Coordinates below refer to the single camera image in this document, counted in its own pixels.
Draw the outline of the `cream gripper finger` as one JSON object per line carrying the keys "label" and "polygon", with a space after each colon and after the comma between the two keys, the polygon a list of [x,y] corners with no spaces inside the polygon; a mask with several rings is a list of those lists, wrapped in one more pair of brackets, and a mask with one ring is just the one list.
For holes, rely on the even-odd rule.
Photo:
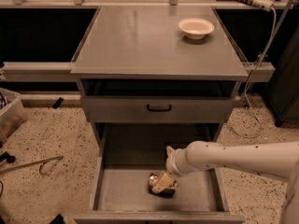
{"label": "cream gripper finger", "polygon": [[176,189],[176,181],[168,172],[163,171],[159,175],[152,175],[151,190],[156,193],[174,194]]}

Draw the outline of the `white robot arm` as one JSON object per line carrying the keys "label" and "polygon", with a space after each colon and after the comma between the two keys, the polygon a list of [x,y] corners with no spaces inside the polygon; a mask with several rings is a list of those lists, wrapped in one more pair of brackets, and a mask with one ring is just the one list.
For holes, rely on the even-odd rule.
{"label": "white robot arm", "polygon": [[225,167],[288,183],[279,224],[299,223],[299,143],[272,143],[225,147],[215,142],[194,141],[185,148],[166,149],[165,170],[151,191],[159,194],[175,179],[194,172]]}

